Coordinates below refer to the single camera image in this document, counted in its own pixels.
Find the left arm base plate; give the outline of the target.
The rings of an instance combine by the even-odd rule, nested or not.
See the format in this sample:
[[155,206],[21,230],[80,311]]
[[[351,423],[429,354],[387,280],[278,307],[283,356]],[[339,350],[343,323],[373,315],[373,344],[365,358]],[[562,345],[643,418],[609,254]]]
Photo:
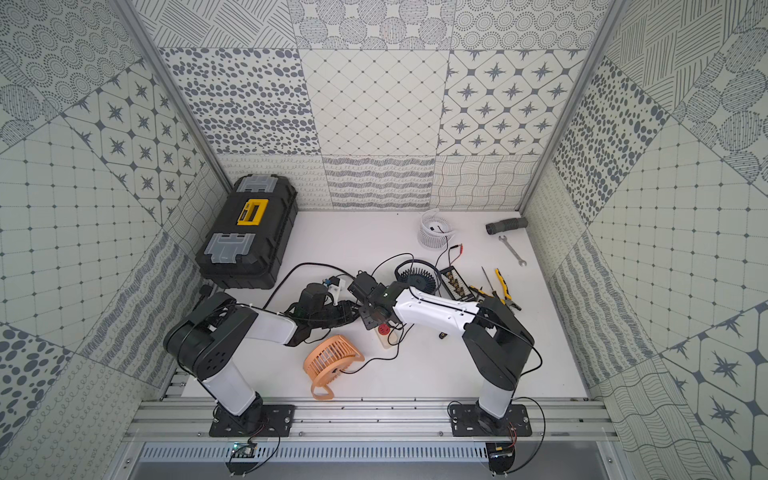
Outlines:
[[295,411],[296,406],[290,404],[259,404],[249,407],[241,415],[233,415],[216,404],[209,436],[285,438],[290,435]]

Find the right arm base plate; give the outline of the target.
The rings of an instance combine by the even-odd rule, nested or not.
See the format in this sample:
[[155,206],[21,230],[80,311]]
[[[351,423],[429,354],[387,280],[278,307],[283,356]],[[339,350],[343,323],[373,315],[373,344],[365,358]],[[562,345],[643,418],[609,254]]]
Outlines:
[[452,401],[446,407],[454,437],[530,437],[532,427],[525,405],[511,403],[501,418],[482,410],[478,403]]

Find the beige red power strip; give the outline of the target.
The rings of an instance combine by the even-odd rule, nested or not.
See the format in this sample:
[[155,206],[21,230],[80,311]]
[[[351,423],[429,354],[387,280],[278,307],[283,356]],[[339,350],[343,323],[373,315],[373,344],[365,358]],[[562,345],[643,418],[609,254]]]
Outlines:
[[377,337],[384,349],[394,348],[400,342],[403,325],[400,323],[387,322],[376,328]]

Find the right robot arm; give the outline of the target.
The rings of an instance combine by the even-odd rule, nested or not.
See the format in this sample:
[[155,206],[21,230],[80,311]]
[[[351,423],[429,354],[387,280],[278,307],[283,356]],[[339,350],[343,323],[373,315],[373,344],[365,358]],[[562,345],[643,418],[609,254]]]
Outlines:
[[484,379],[477,408],[494,419],[506,415],[535,340],[498,297],[450,300],[404,282],[385,285],[364,271],[354,278],[348,292],[360,302],[367,329],[398,320],[460,337]]

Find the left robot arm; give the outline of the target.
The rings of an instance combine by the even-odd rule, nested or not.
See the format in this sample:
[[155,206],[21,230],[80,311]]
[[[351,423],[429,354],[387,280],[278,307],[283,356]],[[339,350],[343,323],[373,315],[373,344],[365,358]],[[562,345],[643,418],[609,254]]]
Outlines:
[[356,302],[336,301],[321,283],[308,284],[299,300],[280,313],[240,303],[219,292],[200,300],[171,328],[163,347],[178,366],[203,385],[220,409],[240,420],[254,417],[263,404],[233,362],[244,341],[295,347],[315,329],[330,330],[358,318]]

